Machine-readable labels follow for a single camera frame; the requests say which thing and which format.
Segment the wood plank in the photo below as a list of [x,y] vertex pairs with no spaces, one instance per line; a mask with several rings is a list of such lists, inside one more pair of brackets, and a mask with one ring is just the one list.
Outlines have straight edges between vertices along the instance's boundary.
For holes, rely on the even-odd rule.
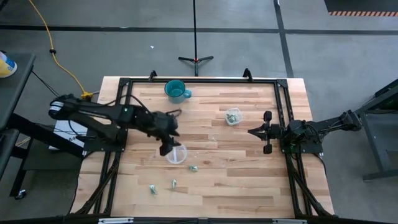
[[[98,102],[114,100],[118,83],[119,77],[104,77]],[[288,84],[295,119],[311,120],[303,80],[288,79]],[[262,124],[265,110],[273,112],[271,123],[278,123],[273,86],[187,83],[187,88],[192,90],[193,97],[174,105],[164,94],[164,83],[134,84],[132,94],[150,110],[183,110],[177,118],[180,133],[177,139],[186,145],[188,156],[182,164],[170,164],[159,155],[158,141],[129,130],[119,166],[112,216],[292,218],[289,180],[279,142],[272,140],[274,152],[264,155],[264,142],[247,133],[248,129]],[[224,113],[234,107],[242,111],[244,120],[237,126],[228,126]],[[73,212],[88,200],[98,185],[103,157],[103,153],[96,152],[83,161]],[[303,163],[308,187],[333,213],[321,162],[305,154]],[[189,165],[198,166],[199,171],[190,171]],[[177,180],[175,189],[172,188],[174,179]],[[157,195],[150,193],[151,184],[156,186]],[[298,199],[303,210],[301,191]]]

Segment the tripod base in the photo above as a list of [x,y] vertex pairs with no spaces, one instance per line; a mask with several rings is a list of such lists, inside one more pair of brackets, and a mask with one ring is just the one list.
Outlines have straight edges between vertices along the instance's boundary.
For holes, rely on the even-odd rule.
[[204,58],[199,58],[199,59],[192,59],[192,58],[185,58],[185,57],[178,57],[179,60],[186,60],[188,62],[192,62],[195,66],[195,76],[198,77],[199,76],[199,68],[198,65],[200,62],[204,61],[204,60],[210,60],[213,59],[213,56],[209,56],[209,57],[204,57]]

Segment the yellow container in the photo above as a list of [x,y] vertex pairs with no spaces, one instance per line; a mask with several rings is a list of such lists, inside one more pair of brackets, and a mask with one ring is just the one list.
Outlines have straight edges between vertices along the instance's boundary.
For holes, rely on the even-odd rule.
[[0,78],[6,78],[15,73],[17,64],[0,52]]

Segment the mug handle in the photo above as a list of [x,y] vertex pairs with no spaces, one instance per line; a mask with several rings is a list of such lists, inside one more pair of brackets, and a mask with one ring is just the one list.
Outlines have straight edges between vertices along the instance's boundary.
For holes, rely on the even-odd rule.
[[191,96],[192,96],[192,91],[191,90],[185,90],[184,97],[185,98],[191,98]]

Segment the black table leg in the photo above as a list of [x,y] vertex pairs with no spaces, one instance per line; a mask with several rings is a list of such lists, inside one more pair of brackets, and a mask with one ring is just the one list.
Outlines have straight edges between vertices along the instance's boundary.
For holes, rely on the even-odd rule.
[[22,134],[30,136],[50,146],[56,147],[61,151],[70,153],[76,157],[83,158],[83,148],[72,143],[63,137],[60,137],[53,132],[37,125],[28,119],[25,119],[18,114],[12,114],[7,123],[8,128],[15,128]]

